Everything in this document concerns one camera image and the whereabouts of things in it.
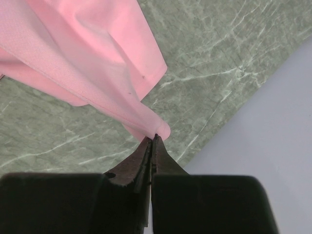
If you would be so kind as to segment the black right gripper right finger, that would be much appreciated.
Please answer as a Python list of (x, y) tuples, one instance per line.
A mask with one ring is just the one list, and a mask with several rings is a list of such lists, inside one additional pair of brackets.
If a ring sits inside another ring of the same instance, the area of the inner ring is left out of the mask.
[(155, 234), (276, 234), (268, 196), (247, 175), (191, 175), (155, 136), (151, 153)]

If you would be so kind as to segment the pink t shirt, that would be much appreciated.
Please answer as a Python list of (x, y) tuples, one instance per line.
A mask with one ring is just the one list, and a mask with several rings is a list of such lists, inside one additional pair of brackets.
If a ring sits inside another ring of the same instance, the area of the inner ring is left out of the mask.
[(136, 0), (3, 0), (0, 73), (73, 106), (91, 105), (137, 139), (169, 125), (142, 99), (167, 70)]

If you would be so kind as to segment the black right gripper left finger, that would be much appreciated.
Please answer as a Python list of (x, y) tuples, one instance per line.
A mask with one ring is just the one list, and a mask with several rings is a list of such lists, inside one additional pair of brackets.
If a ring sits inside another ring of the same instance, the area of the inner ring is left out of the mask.
[(3, 234), (141, 234), (148, 225), (145, 138), (105, 173), (8, 173), (0, 179)]

